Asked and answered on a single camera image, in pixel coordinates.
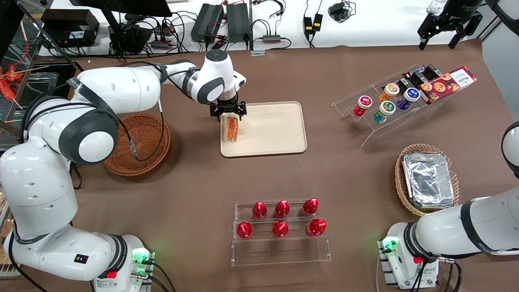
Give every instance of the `red bottle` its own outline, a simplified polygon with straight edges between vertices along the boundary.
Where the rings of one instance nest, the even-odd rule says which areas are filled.
[[[254,204],[254,207],[252,207],[252,216],[256,219],[261,219],[267,215],[267,206],[263,204],[262,202],[257,202]]]
[[[289,233],[289,226],[285,221],[278,221],[272,226],[272,235],[275,238],[283,238]]]
[[[299,210],[299,216],[313,216],[317,212],[319,207],[319,200],[316,198],[307,200],[301,210]]]
[[[306,236],[319,236],[326,230],[326,221],[323,219],[314,219],[306,224]]]
[[[274,211],[274,217],[283,218],[289,215],[290,206],[287,200],[281,200],[276,205],[276,210]]]
[[[246,221],[238,224],[236,227],[236,234],[244,240],[251,238],[252,236],[252,225]]]

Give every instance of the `aluminum foil container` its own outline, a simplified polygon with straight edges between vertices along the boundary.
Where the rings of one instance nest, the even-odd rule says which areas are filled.
[[[454,192],[445,155],[412,152],[402,158],[409,201],[420,209],[454,206]]]

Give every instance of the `red cap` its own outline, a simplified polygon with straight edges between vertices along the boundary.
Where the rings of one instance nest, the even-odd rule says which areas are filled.
[[[242,222],[236,227],[236,234],[243,239],[248,239],[252,236],[252,225],[248,222]]]
[[[308,214],[314,214],[319,207],[319,200],[316,198],[309,199],[303,204],[303,211]]]
[[[272,226],[272,234],[277,238],[285,237],[289,233],[289,226],[285,221],[278,221]]]
[[[109,271],[108,273],[106,273],[106,277],[109,278],[109,279],[115,279],[115,277],[117,277],[117,272],[116,271]]]
[[[290,212],[290,206],[289,206],[289,202],[287,200],[281,200],[279,201],[279,203],[276,205],[276,216],[277,217],[286,217],[288,216]]]
[[[261,219],[267,215],[267,206],[263,204],[262,202],[257,202],[254,204],[254,207],[252,207],[252,216],[256,219]]]
[[[307,233],[307,235],[319,236],[324,233],[324,230],[326,230],[326,221],[323,219],[314,219],[308,224],[308,230],[310,231],[310,234]]]

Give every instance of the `snack box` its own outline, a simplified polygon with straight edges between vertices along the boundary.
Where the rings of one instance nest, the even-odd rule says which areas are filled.
[[[427,104],[431,104],[469,87],[476,80],[476,77],[470,73],[467,67],[459,67],[420,85],[420,95]]]

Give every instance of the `beige tray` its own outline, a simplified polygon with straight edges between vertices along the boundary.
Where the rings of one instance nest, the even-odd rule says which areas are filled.
[[[306,150],[303,110],[297,101],[248,103],[239,122],[238,141],[224,141],[221,123],[220,151],[225,157],[301,153]]]

